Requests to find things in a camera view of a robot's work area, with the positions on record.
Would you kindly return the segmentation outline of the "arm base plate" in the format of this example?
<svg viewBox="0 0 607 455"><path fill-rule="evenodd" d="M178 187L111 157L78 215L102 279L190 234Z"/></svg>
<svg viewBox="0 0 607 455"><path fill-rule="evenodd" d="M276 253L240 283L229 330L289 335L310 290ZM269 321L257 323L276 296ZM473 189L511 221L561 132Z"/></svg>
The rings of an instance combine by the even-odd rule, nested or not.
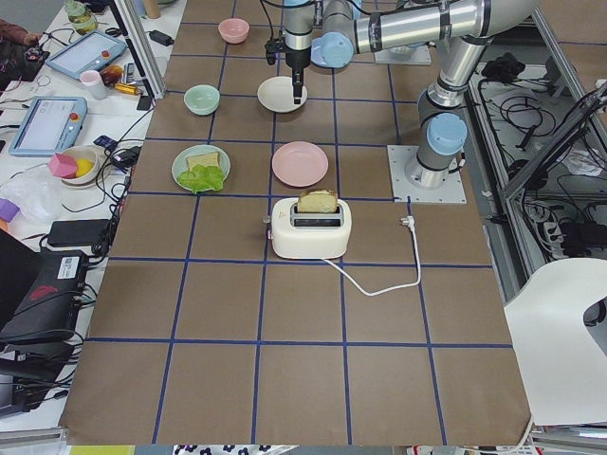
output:
<svg viewBox="0 0 607 455"><path fill-rule="evenodd" d="M430 171L417 160L417 146L388 145L393 198L396 202L463 205L467 203L461 174L453 159L446 170Z"/></svg>

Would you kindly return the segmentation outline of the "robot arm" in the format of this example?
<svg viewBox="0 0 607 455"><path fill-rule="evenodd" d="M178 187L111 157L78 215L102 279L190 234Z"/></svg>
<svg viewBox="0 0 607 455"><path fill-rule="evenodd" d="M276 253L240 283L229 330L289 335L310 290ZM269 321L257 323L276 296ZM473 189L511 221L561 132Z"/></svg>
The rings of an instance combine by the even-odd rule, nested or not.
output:
<svg viewBox="0 0 607 455"><path fill-rule="evenodd" d="M440 71L417 102L421 145L404 166L407 180L437 190L455 169L451 165L468 129L456 111L471 75L492 38L519 25L535 1L399 1L389 11L366 11L359 1L281 1L284 26L265 44L274 64L285 55L293 100L303 101L304 71L312 62L347 66L357 54L372 53L380 64L427 64L434 44Z"/></svg>

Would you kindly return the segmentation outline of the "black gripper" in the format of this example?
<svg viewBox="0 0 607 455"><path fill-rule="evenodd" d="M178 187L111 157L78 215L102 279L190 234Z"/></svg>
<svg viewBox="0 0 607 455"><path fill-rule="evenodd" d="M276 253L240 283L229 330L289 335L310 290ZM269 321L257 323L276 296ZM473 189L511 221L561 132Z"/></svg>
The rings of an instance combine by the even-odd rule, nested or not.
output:
<svg viewBox="0 0 607 455"><path fill-rule="evenodd" d="M293 102L301 104L304 89L304 70L311 62L312 34L280 32L265 43L266 60L276 64L279 53L285 54L286 64L292 69Z"/></svg>

